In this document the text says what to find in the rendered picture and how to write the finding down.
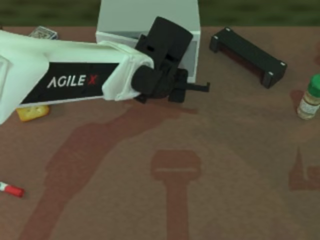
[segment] green lid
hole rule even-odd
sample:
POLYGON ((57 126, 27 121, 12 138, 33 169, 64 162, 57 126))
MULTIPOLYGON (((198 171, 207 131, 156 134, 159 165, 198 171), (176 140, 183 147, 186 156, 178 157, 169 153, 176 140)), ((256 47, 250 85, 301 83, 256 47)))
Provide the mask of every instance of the green lid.
POLYGON ((320 74, 314 75, 308 85, 308 92, 310 95, 320 98, 320 74))

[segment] seasoning jar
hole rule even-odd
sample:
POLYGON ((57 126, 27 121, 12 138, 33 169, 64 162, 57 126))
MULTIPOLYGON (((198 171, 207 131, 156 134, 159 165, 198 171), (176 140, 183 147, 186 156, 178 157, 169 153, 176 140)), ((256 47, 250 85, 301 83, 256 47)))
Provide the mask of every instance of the seasoning jar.
POLYGON ((312 119, 320 108, 320 74, 314 75, 305 91, 297 114, 301 119, 312 119))

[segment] white robotic arm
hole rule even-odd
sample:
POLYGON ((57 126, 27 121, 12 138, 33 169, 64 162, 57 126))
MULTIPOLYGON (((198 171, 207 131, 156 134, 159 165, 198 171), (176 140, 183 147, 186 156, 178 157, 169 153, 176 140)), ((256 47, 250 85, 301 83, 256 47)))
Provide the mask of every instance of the white robotic arm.
POLYGON ((18 107, 94 98, 145 102, 188 89, 188 73, 178 65, 191 39, 190 32, 161 17, 135 49, 110 41, 52 41, 0 30, 0 124, 18 107))

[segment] white box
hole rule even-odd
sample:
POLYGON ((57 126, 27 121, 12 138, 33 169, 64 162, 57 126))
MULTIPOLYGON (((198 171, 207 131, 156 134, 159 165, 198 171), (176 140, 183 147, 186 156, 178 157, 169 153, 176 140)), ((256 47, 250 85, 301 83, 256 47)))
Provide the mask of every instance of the white box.
POLYGON ((156 17, 168 19, 193 34, 180 68, 187 69, 188 82, 195 83, 201 27, 198 0, 101 0, 96 41, 114 41, 135 47, 147 35, 156 17))

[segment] red marker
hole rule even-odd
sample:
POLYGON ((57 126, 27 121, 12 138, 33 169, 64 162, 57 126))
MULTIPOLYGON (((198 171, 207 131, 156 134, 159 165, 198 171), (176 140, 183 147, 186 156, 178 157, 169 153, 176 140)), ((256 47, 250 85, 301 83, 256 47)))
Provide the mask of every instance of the red marker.
POLYGON ((1 182, 1 181, 0 181, 0 191, 5 192, 7 194, 11 194, 11 195, 16 196, 18 198, 22 198, 22 196, 25 193, 25 190, 23 190, 22 188, 8 185, 8 184, 1 182))

